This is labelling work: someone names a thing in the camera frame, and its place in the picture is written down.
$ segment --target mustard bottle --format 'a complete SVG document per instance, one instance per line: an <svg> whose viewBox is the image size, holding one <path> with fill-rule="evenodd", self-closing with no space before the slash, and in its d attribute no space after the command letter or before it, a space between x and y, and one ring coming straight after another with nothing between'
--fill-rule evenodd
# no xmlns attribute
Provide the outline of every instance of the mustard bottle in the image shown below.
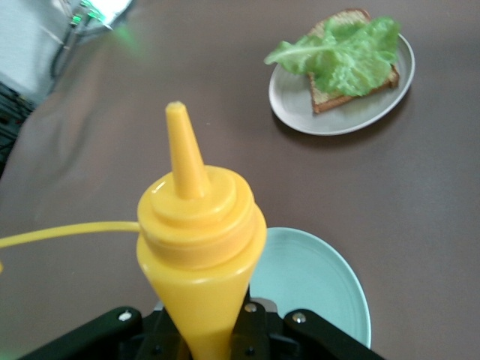
<svg viewBox="0 0 480 360"><path fill-rule="evenodd" d="M137 258L193 360L227 360L266 222L239 174L204 165L183 103L166 122L172 172L139 201Z"/></svg>

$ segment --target open-faced sandwich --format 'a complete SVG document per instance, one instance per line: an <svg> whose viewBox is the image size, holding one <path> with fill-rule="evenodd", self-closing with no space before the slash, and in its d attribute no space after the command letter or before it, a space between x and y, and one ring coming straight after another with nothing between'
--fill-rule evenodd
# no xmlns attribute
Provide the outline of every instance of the open-faced sandwich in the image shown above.
<svg viewBox="0 0 480 360"><path fill-rule="evenodd" d="M400 24L346 9L318 22L296 43L280 42L266 58L310 80L314 113L398 86L395 67Z"/></svg>

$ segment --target table surface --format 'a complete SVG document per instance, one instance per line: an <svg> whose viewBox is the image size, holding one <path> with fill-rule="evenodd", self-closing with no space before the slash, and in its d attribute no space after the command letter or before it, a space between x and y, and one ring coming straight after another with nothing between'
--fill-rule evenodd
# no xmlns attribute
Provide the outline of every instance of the table surface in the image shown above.
<svg viewBox="0 0 480 360"><path fill-rule="evenodd" d="M416 59L406 97L354 133L299 133L272 112L265 56L345 1L139 0L79 47L25 123L0 181L0 236L135 220L170 171L164 107L187 104L206 164L242 174L269 227L319 236L358 275L372 348L392 360L480 353L480 5L373 1ZM2 249L0 357L157 297L131 233Z"/></svg>

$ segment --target light blue plate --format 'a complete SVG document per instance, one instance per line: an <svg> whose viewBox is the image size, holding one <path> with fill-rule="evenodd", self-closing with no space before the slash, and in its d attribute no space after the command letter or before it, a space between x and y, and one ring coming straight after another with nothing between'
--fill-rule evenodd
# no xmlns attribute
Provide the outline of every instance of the light blue plate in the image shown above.
<svg viewBox="0 0 480 360"><path fill-rule="evenodd" d="M366 347L371 345L370 314L359 280L332 246L307 232L268 229L250 295L272 300L280 317L298 308L312 310Z"/></svg>

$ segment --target toast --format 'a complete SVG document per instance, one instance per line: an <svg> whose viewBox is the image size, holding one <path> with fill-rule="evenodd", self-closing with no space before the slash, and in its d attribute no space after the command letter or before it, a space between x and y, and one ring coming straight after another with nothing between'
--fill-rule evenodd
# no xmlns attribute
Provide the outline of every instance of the toast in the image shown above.
<svg viewBox="0 0 480 360"><path fill-rule="evenodd" d="M370 14L363 9L346 9L339 13L336 13L330 16L327 19L318 22L309 32L309 35L316 35L318 37L322 37L324 34L323 26L325 25L326 21L330 18L334 18L338 23L357 23L359 21L369 23L371 21ZM315 79L312 73L308 74L308 79L310 82L310 93L312 98L312 108L313 112L318 114L324 111L333 109L335 107L339 107L349 101L358 98L353 96L346 96L343 94L326 94L325 92L320 91L315 86ZM398 87L398 82L400 79L400 74L398 73L398 69L395 65L391 66L390 74L388 75L385 82L378 88L373 89L370 93L364 95L368 96L370 94L381 92L382 90L388 88L396 88Z"/></svg>

